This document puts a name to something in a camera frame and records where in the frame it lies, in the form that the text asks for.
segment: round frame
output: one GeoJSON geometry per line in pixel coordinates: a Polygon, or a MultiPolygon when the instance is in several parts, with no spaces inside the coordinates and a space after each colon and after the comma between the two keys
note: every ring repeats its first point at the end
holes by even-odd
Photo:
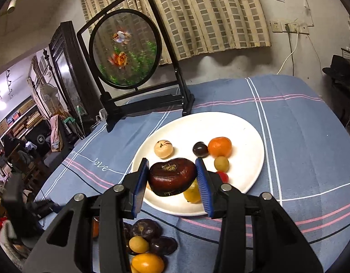
{"type": "Polygon", "coordinates": [[[98,77],[107,85],[112,86],[114,88],[117,89],[121,89],[121,90],[127,90],[127,89],[134,89],[137,88],[141,85],[143,85],[144,83],[146,83],[154,74],[154,72],[156,71],[157,67],[159,66],[159,62],[160,62],[160,57],[162,54],[162,41],[161,41],[161,36],[160,36],[160,32],[157,29],[156,25],[154,24],[154,22],[147,17],[146,15],[144,15],[142,12],[139,12],[138,10],[134,10],[134,9],[118,9],[115,10],[113,12],[107,13],[105,16],[103,16],[103,18],[100,19],[100,21],[98,21],[98,23],[95,25],[92,34],[90,35],[90,40],[89,40],[89,58],[90,61],[92,63],[92,68],[94,69],[94,73],[96,73],[98,75],[98,77]],[[116,85],[110,81],[108,81],[106,78],[104,78],[104,76],[102,75],[102,73],[99,71],[95,60],[94,60],[94,53],[93,53],[93,45],[94,45],[94,38],[95,35],[99,29],[99,27],[109,18],[112,17],[113,15],[119,14],[119,13],[132,13],[135,15],[138,15],[139,17],[141,17],[144,21],[146,21],[148,23],[148,25],[150,26],[150,28],[152,29],[153,33],[154,33],[154,37],[156,40],[156,46],[157,46],[157,50],[156,50],[156,57],[154,59],[154,65],[152,66],[151,70],[148,72],[147,76],[142,79],[140,82],[134,84],[134,85],[128,85],[128,86],[121,86],[121,85],[116,85]]]}

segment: white cable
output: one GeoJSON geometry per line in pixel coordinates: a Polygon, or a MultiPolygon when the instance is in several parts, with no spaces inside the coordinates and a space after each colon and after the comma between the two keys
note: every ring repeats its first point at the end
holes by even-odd
{"type": "Polygon", "coordinates": [[[290,56],[292,56],[294,54],[294,52],[296,51],[296,48],[297,48],[297,43],[299,41],[299,33],[297,33],[297,37],[296,37],[296,46],[295,46],[295,49],[293,50],[293,52],[291,52],[291,54],[285,59],[284,63],[282,64],[280,70],[277,72],[277,75],[280,74],[282,68],[284,67],[285,63],[287,62],[287,60],[290,58],[290,56]]]}

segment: red cherry tomato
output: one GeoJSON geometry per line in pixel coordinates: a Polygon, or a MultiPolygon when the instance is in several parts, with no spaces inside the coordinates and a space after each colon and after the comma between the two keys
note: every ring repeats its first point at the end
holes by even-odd
{"type": "Polygon", "coordinates": [[[229,177],[225,172],[217,171],[217,174],[219,174],[220,179],[224,184],[227,184],[229,182],[229,177]]]}

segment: metal screw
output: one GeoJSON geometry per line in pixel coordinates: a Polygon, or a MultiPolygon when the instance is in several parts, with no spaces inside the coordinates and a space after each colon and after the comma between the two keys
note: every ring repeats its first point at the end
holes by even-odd
{"type": "Polygon", "coordinates": [[[123,185],[115,185],[113,187],[114,192],[122,192],[124,190],[124,186],[123,185]]]}
{"type": "Polygon", "coordinates": [[[265,200],[271,200],[272,199],[272,195],[269,192],[263,192],[262,193],[262,198],[265,200]]]}
{"type": "Polygon", "coordinates": [[[232,190],[232,186],[230,184],[223,184],[220,186],[220,188],[225,192],[232,190]]]}
{"type": "Polygon", "coordinates": [[[75,201],[82,201],[84,199],[84,194],[78,193],[74,196],[75,201]]]}

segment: pink stripe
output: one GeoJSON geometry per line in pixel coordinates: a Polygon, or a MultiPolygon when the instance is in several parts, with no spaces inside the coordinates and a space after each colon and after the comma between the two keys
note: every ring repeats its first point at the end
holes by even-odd
{"type": "MultiPolygon", "coordinates": [[[[207,218],[209,220],[215,220],[216,222],[222,222],[221,219],[211,219],[211,218],[207,218]]],[[[252,228],[252,225],[251,224],[245,224],[246,227],[249,227],[249,228],[252,228]]]]}
{"type": "MultiPolygon", "coordinates": [[[[194,220],[189,220],[189,219],[185,219],[185,218],[181,218],[181,219],[184,220],[185,222],[194,224],[194,225],[199,226],[199,227],[203,227],[203,228],[208,228],[208,229],[220,231],[220,228],[218,228],[218,227],[213,227],[213,226],[205,225],[205,224],[202,224],[202,223],[199,223],[199,222],[195,222],[194,220]]],[[[246,233],[246,236],[247,236],[247,237],[252,237],[253,235],[250,234],[250,233],[246,233]]]]}
{"type": "MultiPolygon", "coordinates": [[[[289,100],[289,99],[296,99],[296,98],[304,98],[304,99],[310,99],[310,100],[313,100],[313,101],[323,101],[321,99],[312,99],[310,97],[306,97],[306,96],[295,96],[295,97],[287,97],[287,98],[282,98],[282,99],[273,99],[273,100],[262,100],[262,102],[266,102],[266,101],[278,101],[278,100],[289,100]]],[[[255,101],[260,101],[258,99],[251,99],[251,100],[246,100],[246,101],[241,101],[239,103],[226,103],[226,102],[221,102],[221,103],[215,103],[215,104],[208,104],[208,105],[197,105],[197,106],[194,106],[193,108],[205,108],[205,107],[208,107],[208,106],[218,106],[218,105],[239,105],[239,104],[245,104],[245,103],[252,103],[252,102],[255,102],[255,101]]]]}
{"type": "Polygon", "coordinates": [[[69,158],[65,158],[65,160],[69,160],[70,162],[75,163],[75,164],[81,166],[83,169],[85,169],[88,173],[90,173],[91,175],[93,175],[94,177],[96,177],[96,178],[97,178],[98,180],[100,180],[101,182],[103,182],[103,183],[105,183],[105,184],[108,184],[108,185],[110,185],[110,186],[114,186],[114,184],[109,183],[109,182],[107,182],[107,181],[105,181],[105,180],[102,180],[101,178],[97,177],[94,173],[92,173],[91,171],[89,171],[89,170],[86,169],[83,165],[77,163],[76,161],[73,161],[73,160],[71,160],[71,159],[69,159],[69,158]]]}
{"type": "Polygon", "coordinates": [[[207,103],[203,103],[203,104],[199,104],[198,106],[200,105],[207,105],[207,104],[216,104],[216,103],[236,103],[238,101],[245,101],[245,100],[254,100],[254,99],[257,99],[257,100],[267,100],[267,99],[279,99],[279,100],[282,100],[282,99],[285,99],[285,97],[287,96],[295,96],[295,97],[306,97],[306,98],[310,98],[310,99],[314,99],[314,100],[320,100],[319,97],[312,97],[312,96],[309,96],[309,95],[305,95],[305,94],[286,94],[286,95],[279,95],[279,96],[269,96],[269,97],[250,97],[248,99],[240,99],[240,100],[231,100],[231,101],[222,101],[222,100],[217,100],[217,101],[209,101],[207,103]]]}
{"type": "MultiPolygon", "coordinates": [[[[75,162],[75,161],[70,160],[70,162],[74,162],[75,164],[78,164],[78,165],[80,165],[82,168],[84,168],[81,164],[79,164],[79,163],[77,163],[77,162],[75,162]]],[[[99,184],[98,182],[96,182],[93,178],[91,178],[90,176],[88,176],[85,172],[83,172],[81,169],[79,169],[79,168],[76,167],[75,165],[71,165],[71,166],[73,166],[73,167],[75,167],[76,169],[78,169],[79,171],[81,171],[85,176],[87,176],[90,180],[92,180],[93,182],[95,182],[97,185],[101,186],[101,187],[104,188],[104,189],[108,189],[107,187],[105,187],[105,186],[99,184]]],[[[321,217],[313,218],[313,219],[310,219],[310,220],[303,220],[303,221],[295,222],[295,223],[296,223],[296,225],[303,225],[303,224],[306,224],[306,223],[315,222],[315,221],[317,221],[317,220],[323,220],[323,219],[325,219],[325,218],[327,218],[327,217],[330,217],[330,216],[332,216],[332,215],[334,215],[334,214],[337,214],[337,213],[339,213],[339,212],[341,212],[341,211],[343,211],[343,210],[345,210],[345,209],[347,209],[347,208],[349,208],[349,207],[350,207],[350,204],[348,204],[348,205],[346,205],[346,206],[344,206],[344,207],[342,207],[342,208],[340,208],[340,209],[337,209],[337,210],[335,210],[335,211],[333,211],[333,212],[330,212],[330,213],[328,213],[328,214],[326,214],[326,215],[323,215],[323,216],[321,216],[321,217]]],[[[323,224],[323,225],[316,226],[316,227],[313,227],[313,228],[305,229],[305,230],[302,230],[301,232],[302,232],[302,233],[307,233],[307,232],[315,231],[315,230],[318,230],[318,229],[322,229],[322,228],[327,227],[327,226],[330,226],[330,225],[332,225],[332,224],[334,224],[334,223],[336,223],[336,222],[339,222],[340,220],[346,218],[346,217],[349,216],[349,215],[350,215],[350,212],[348,212],[348,213],[346,213],[345,215],[343,215],[343,216],[341,216],[341,217],[339,217],[339,218],[337,218],[337,219],[335,219],[335,220],[332,220],[332,221],[330,221],[330,222],[328,222],[328,223],[325,223],[325,224],[323,224]]],[[[203,228],[208,228],[208,229],[220,231],[220,228],[218,228],[218,227],[213,227],[213,226],[210,226],[210,225],[202,224],[202,223],[199,223],[199,222],[196,222],[196,221],[193,221],[193,220],[189,220],[189,219],[185,219],[185,218],[181,218],[181,219],[184,220],[184,221],[186,221],[186,222],[188,222],[188,223],[192,223],[192,224],[194,224],[194,225],[196,225],[196,226],[200,226],[200,227],[203,227],[203,228]]],[[[214,220],[215,220],[216,222],[221,222],[221,221],[222,221],[221,219],[214,219],[214,220]]],[[[251,228],[252,225],[251,225],[251,224],[246,224],[246,227],[250,227],[250,228],[251,228]]],[[[252,237],[252,234],[247,233],[246,236],[247,236],[247,237],[252,237]]]]}
{"type": "Polygon", "coordinates": [[[88,176],[85,172],[83,172],[79,167],[76,167],[75,165],[69,165],[69,166],[72,166],[72,167],[75,167],[77,170],[81,171],[87,178],[89,178],[90,180],[92,180],[93,182],[95,182],[98,186],[101,186],[102,188],[104,189],[108,189],[108,187],[105,187],[101,184],[99,184],[97,181],[95,181],[92,177],[88,176]]]}
{"type": "Polygon", "coordinates": [[[328,222],[326,224],[323,224],[323,225],[320,225],[320,226],[317,226],[317,227],[314,227],[314,228],[310,228],[310,229],[305,229],[305,230],[302,230],[301,232],[302,233],[307,233],[307,232],[311,232],[311,231],[315,231],[315,230],[318,230],[318,229],[322,229],[324,227],[327,227],[327,226],[330,226],[336,222],[339,222],[340,220],[346,218],[347,216],[350,215],[350,212],[349,213],[346,213],[345,215],[342,215],[340,218],[337,218],[335,220],[332,220],[331,222],[328,222]]]}
{"type": "Polygon", "coordinates": [[[346,205],[346,206],[340,208],[340,209],[337,209],[337,210],[335,210],[335,211],[333,211],[333,212],[331,212],[331,213],[328,213],[328,214],[326,214],[326,215],[323,215],[323,216],[321,216],[321,217],[314,218],[314,219],[310,219],[310,220],[301,220],[300,222],[295,222],[295,224],[297,224],[297,225],[303,225],[303,224],[315,222],[315,221],[317,221],[317,220],[323,220],[323,219],[325,219],[325,218],[327,218],[327,217],[330,217],[330,216],[332,216],[332,215],[334,215],[334,214],[336,214],[336,213],[338,213],[338,212],[341,212],[341,211],[343,211],[344,209],[347,209],[347,208],[349,208],[349,207],[350,207],[350,203],[349,203],[348,205],[346,205]]]}

